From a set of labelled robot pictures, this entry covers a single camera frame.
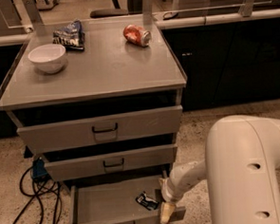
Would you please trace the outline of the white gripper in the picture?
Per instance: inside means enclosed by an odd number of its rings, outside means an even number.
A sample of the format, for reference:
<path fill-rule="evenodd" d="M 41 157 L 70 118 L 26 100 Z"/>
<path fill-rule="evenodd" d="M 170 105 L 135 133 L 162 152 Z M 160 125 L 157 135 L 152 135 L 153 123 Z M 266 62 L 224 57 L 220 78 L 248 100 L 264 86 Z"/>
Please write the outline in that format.
<path fill-rule="evenodd" d="M 159 185 L 162 198 L 165 200 L 165 202 L 161 203 L 159 220 L 160 224 L 167 224 L 170 221 L 172 213 L 177 207 L 175 204 L 173 204 L 177 202 L 177 198 L 175 196 L 175 191 L 172 187 L 170 178 L 161 178 L 159 180 Z"/>

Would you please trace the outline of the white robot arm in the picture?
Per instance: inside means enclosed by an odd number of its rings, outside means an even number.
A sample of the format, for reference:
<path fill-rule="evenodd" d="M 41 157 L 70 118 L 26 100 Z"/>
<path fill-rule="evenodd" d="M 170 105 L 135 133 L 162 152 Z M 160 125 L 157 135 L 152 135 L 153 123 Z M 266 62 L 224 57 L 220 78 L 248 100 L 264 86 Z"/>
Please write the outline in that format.
<path fill-rule="evenodd" d="M 216 121 L 204 157 L 174 166 L 160 181 L 161 224 L 202 179 L 212 224 L 280 224 L 280 120 L 234 115 Z"/>

